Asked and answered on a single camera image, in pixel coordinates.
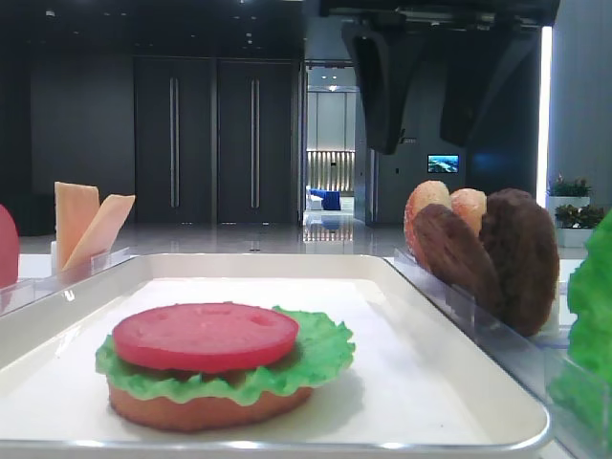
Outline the black overhead robot arm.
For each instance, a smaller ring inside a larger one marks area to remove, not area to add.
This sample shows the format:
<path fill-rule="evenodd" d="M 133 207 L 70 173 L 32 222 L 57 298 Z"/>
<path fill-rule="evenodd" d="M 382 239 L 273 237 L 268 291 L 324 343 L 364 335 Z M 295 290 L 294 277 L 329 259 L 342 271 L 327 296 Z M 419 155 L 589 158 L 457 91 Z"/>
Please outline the black overhead robot arm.
<path fill-rule="evenodd" d="M 339 16 L 361 93 L 366 144 L 392 155 L 404 140 L 408 97 L 438 99 L 442 141 L 465 146 L 506 80 L 557 19 L 557 1 L 311 1 Z"/>

